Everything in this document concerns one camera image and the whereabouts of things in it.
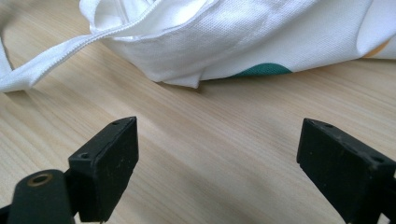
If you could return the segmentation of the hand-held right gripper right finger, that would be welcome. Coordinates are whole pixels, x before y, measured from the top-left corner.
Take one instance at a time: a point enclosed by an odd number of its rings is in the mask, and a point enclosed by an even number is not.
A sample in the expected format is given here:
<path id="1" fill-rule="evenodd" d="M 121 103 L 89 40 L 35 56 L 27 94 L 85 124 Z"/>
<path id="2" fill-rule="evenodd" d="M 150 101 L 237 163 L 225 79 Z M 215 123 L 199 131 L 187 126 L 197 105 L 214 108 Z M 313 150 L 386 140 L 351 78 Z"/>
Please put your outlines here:
<path id="1" fill-rule="evenodd" d="M 303 121 L 297 152 L 302 170 L 346 224 L 396 224 L 396 161 L 337 127 Z"/>

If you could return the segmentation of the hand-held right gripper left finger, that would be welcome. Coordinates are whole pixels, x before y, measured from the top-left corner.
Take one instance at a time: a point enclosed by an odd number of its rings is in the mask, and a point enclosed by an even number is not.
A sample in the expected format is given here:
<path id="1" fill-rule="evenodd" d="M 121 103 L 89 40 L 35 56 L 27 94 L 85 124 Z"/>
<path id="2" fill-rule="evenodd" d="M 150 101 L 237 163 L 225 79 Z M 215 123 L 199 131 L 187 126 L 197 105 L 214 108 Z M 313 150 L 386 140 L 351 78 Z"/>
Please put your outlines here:
<path id="1" fill-rule="evenodd" d="M 110 122 L 68 158 L 72 210 L 83 222 L 106 222 L 139 159 L 137 118 Z"/>

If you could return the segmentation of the white canvas zipper bag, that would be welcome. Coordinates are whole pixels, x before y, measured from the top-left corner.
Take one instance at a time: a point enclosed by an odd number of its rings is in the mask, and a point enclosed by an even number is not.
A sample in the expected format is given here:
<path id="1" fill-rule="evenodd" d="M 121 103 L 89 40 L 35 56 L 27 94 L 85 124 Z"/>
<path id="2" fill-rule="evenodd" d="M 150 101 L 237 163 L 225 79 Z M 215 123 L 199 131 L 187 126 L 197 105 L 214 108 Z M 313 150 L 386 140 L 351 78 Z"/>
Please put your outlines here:
<path id="1" fill-rule="evenodd" d="M 100 41 L 155 82 L 281 75 L 360 58 L 396 60 L 396 0 L 80 0 L 90 31 L 12 68 L 0 92 L 32 88 Z"/>

